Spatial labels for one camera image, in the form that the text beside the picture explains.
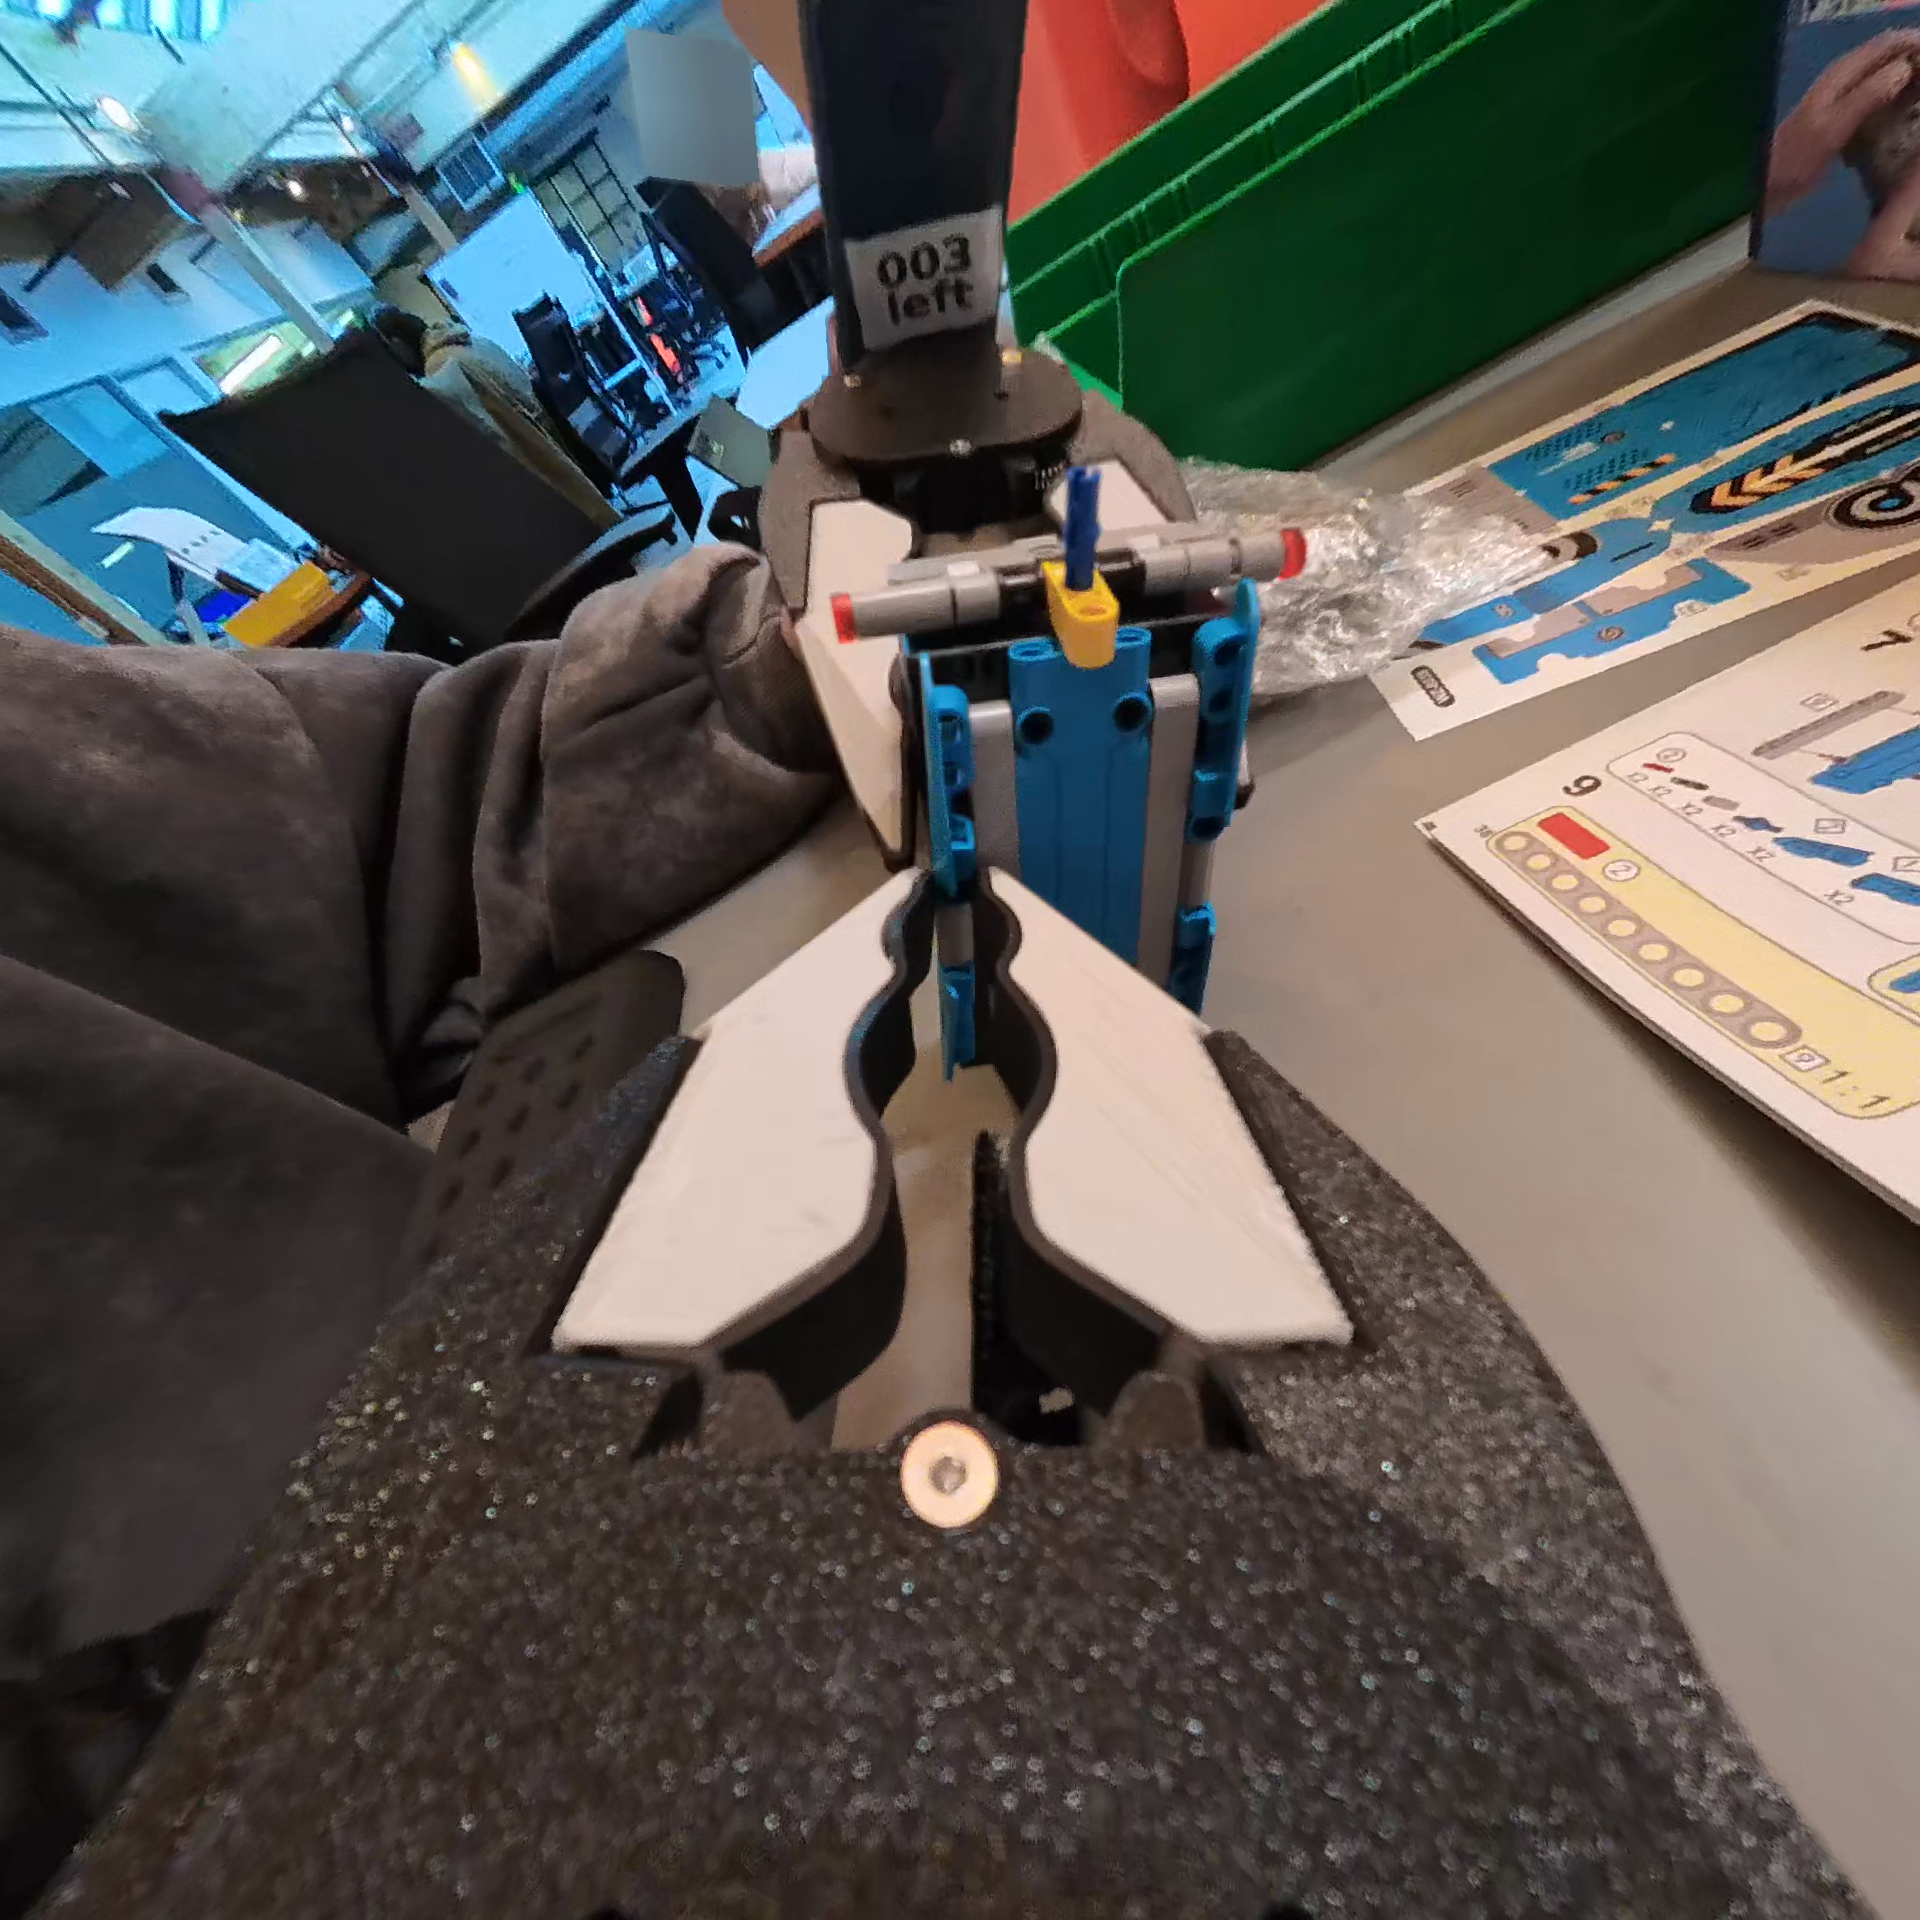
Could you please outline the black perforated panel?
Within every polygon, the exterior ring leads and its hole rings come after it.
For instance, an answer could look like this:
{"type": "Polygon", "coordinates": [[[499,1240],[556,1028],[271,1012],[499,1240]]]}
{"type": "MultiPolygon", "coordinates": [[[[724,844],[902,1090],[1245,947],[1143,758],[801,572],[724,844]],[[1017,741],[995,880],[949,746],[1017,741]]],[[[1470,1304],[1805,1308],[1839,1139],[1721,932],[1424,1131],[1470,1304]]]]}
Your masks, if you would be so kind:
{"type": "Polygon", "coordinates": [[[408,1281],[607,1093],[680,1034],[688,978],[667,950],[630,948],[501,1019],[449,1100],[400,1242],[408,1281]]]}

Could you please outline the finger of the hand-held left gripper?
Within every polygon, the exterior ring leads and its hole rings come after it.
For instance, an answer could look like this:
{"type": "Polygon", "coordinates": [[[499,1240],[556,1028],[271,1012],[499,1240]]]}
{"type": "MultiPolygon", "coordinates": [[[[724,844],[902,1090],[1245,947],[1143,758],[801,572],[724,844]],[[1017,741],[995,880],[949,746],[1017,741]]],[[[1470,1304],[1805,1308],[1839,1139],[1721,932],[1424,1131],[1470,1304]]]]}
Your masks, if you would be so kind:
{"type": "Polygon", "coordinates": [[[904,520],[857,497],[814,508],[806,530],[806,602],[797,612],[799,658],[822,720],[888,870],[915,856],[915,784],[904,720],[896,698],[900,637],[840,641],[831,617],[839,594],[876,593],[915,541],[904,520]]]}

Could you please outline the clear plastic bag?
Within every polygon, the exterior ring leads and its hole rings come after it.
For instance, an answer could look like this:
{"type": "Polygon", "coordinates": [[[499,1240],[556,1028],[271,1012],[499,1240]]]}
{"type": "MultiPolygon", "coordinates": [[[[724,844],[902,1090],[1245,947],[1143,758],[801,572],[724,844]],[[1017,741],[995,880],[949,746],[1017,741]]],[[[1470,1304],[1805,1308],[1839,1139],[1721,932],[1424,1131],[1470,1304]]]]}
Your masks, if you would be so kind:
{"type": "Polygon", "coordinates": [[[1264,521],[1304,539],[1304,568],[1259,587],[1253,710],[1364,681],[1443,617],[1520,586],[1540,565],[1523,530],[1401,491],[1313,472],[1182,465],[1201,520],[1243,533],[1264,521]]]}

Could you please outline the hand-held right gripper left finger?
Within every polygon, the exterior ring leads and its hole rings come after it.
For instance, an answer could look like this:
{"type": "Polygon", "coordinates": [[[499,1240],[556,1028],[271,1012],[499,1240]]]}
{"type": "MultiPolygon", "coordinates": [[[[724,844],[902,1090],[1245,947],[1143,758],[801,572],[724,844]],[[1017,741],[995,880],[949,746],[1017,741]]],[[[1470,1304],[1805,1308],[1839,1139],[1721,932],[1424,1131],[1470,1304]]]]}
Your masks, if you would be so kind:
{"type": "Polygon", "coordinates": [[[553,1353],[835,1398],[891,1341],[904,1236],[879,1118],[917,1060],[929,880],[900,870],[691,1037],[553,1353]]]}

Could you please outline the grey desk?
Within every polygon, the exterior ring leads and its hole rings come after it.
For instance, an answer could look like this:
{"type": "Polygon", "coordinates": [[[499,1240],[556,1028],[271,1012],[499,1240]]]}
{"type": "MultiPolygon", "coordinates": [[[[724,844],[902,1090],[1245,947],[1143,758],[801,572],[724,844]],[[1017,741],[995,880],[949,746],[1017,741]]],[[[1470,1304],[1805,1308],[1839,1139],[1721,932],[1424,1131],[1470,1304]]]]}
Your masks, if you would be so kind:
{"type": "Polygon", "coordinates": [[[1432,741],[1363,681],[1264,710],[1206,995],[1527,1322],[1719,1691],[1878,1915],[1916,1915],[1916,1228],[1591,992],[1417,822],[1911,569],[1432,741]]]}

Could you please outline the yellow box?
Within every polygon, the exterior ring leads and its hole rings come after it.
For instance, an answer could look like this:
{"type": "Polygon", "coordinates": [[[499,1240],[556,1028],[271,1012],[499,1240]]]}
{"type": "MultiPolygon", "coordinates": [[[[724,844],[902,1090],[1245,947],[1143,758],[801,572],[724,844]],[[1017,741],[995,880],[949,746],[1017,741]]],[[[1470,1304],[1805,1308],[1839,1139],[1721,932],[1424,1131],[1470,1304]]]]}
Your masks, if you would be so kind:
{"type": "Polygon", "coordinates": [[[222,630],[232,645],[253,652],[325,645],[356,622],[374,586],[360,569],[308,560],[230,612],[222,630]]]}

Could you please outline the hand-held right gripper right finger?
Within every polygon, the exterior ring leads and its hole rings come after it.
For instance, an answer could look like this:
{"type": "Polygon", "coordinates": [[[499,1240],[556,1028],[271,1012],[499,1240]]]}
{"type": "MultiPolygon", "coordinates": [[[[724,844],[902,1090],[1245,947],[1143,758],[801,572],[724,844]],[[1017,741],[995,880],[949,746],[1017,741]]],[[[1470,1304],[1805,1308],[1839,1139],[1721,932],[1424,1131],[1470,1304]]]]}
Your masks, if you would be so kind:
{"type": "Polygon", "coordinates": [[[976,1056],[1015,1106],[995,1316],[1115,1398],[1164,1350],[1342,1350],[1353,1320],[1230,1090],[1216,1030],[1007,870],[976,893],[976,1056]]]}

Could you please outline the orange plastic case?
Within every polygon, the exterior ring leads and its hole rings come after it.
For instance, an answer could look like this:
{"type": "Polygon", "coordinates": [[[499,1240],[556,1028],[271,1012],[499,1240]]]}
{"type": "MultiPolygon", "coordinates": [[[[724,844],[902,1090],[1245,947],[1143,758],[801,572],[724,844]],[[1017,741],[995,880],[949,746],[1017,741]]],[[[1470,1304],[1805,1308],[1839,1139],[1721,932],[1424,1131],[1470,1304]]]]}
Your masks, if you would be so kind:
{"type": "Polygon", "coordinates": [[[1070,187],[1316,3],[1031,3],[1007,222],[1070,187]]]}

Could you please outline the green plastic bin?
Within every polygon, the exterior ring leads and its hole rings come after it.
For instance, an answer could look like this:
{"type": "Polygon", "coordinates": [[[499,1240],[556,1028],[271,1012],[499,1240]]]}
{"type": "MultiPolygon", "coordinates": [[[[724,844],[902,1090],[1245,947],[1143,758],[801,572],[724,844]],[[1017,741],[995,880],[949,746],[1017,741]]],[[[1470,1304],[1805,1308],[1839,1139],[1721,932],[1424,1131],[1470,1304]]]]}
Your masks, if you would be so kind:
{"type": "Polygon", "coordinates": [[[1781,5],[1329,5],[1005,242],[1020,338],[1304,468],[1744,218],[1781,5]]]}

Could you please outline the instruction booklet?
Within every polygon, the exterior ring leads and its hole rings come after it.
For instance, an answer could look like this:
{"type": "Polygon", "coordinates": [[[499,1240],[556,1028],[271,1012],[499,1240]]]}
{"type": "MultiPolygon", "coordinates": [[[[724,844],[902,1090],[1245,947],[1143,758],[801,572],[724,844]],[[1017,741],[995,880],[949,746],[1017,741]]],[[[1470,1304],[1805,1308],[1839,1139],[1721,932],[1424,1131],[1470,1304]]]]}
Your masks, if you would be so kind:
{"type": "Polygon", "coordinates": [[[1649,1034],[1917,1216],[1916,581],[1420,835],[1649,1034]]]}

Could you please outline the blue sticker sheet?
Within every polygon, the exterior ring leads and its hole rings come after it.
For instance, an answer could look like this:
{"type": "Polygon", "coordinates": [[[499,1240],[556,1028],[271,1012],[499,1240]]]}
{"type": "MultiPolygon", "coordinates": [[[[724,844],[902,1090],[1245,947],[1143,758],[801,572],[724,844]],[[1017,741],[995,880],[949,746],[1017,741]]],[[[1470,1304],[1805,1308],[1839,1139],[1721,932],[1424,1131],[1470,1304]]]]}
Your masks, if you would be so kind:
{"type": "Polygon", "coordinates": [[[1374,677],[1431,739],[1917,546],[1917,330],[1800,301],[1415,490],[1527,544],[1374,677]]]}

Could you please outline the black blue brick model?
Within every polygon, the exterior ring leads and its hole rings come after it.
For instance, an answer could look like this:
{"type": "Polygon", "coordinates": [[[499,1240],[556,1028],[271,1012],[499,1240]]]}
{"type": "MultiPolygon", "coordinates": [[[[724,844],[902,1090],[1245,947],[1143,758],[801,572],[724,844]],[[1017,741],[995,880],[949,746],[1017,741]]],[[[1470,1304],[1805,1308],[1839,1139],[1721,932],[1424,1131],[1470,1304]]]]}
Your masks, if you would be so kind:
{"type": "Polygon", "coordinates": [[[1102,521],[1143,506],[1115,461],[1075,467],[1047,497],[1048,530],[949,552],[926,538],[884,587],[839,594],[831,617],[840,641],[900,637],[915,867],[928,874],[928,658],[972,701],[976,877],[1020,877],[1198,1016],[1214,845],[1248,787],[1259,587],[1296,579],[1308,555],[1275,521],[1102,521]]]}

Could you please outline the person's left forearm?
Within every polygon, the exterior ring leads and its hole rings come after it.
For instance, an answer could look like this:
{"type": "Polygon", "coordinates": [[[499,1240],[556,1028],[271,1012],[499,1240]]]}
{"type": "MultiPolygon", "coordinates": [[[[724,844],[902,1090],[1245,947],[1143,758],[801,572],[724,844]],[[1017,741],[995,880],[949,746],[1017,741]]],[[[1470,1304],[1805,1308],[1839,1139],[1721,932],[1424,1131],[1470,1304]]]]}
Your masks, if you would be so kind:
{"type": "Polygon", "coordinates": [[[709,544],[423,685],[381,901],[395,1070],[453,1076],[820,816],[840,776],[790,625],[767,560],[709,544]]]}

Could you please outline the black office chair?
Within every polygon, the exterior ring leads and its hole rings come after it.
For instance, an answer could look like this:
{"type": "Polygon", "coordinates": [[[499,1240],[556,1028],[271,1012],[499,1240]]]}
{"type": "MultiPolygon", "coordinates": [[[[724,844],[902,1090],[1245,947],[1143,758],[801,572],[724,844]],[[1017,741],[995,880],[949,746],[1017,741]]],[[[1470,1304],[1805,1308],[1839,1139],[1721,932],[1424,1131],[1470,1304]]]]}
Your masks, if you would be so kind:
{"type": "Polygon", "coordinates": [[[158,420],[468,656],[557,635],[677,530],[670,514],[599,530],[363,330],[264,388],[158,420]]]}

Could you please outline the blue curved brick panel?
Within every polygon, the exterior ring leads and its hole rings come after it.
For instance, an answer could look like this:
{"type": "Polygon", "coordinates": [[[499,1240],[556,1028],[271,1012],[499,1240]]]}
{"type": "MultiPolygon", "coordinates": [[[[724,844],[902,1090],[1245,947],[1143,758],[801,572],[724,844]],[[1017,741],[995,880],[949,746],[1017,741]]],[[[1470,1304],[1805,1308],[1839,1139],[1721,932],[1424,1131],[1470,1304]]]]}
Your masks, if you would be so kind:
{"type": "Polygon", "coordinates": [[[967,905],[976,892],[976,780],[972,701],[958,685],[936,681],[919,661],[920,770],[926,864],[944,901],[967,905]]]}

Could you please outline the robot kit box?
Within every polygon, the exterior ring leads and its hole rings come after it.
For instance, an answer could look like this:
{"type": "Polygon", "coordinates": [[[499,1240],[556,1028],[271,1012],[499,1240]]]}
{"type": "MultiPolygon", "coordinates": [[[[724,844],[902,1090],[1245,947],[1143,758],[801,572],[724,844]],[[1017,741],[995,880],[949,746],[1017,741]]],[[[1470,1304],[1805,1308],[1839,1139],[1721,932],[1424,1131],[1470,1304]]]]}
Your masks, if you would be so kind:
{"type": "Polygon", "coordinates": [[[1777,5],[1760,172],[1760,269],[1917,284],[1917,5],[1777,5]]]}

